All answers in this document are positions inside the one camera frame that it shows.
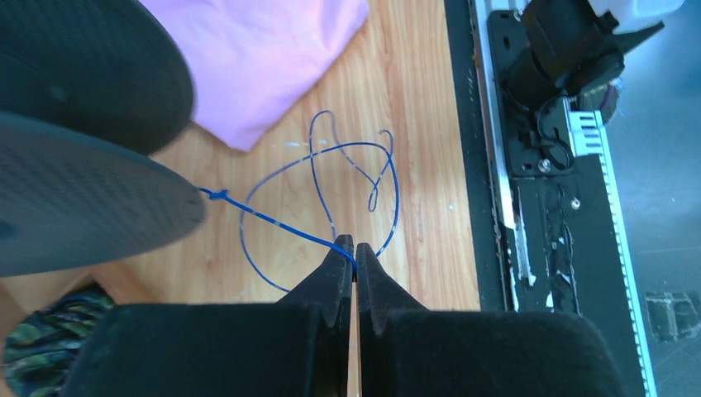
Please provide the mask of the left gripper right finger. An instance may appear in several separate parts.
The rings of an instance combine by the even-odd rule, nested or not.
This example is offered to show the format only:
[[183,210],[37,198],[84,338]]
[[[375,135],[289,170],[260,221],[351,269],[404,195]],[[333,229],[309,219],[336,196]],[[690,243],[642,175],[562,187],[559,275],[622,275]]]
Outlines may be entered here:
[[437,311],[356,249],[364,396],[624,396],[587,320],[567,313]]

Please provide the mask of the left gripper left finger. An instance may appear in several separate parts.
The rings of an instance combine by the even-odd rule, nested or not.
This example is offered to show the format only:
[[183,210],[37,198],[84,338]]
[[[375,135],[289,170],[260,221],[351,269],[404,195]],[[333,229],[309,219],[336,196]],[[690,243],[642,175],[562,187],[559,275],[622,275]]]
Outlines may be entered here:
[[126,304],[98,322],[64,396],[344,396],[348,235],[270,304]]

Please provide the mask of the black cable spool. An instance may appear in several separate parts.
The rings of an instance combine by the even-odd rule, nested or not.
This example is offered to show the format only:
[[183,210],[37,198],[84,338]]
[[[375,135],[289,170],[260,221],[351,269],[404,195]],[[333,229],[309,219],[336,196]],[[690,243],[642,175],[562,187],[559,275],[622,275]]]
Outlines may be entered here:
[[2,276],[117,261],[194,231],[201,194],[153,159],[192,110],[184,58],[140,2],[2,2]]

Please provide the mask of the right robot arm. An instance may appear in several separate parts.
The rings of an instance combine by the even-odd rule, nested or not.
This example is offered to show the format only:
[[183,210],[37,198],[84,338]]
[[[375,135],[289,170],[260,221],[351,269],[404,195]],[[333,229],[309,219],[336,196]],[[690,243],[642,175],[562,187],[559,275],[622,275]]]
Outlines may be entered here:
[[530,1],[521,23],[527,46],[509,67],[504,88],[535,112],[617,78],[624,57],[663,29],[681,1]]

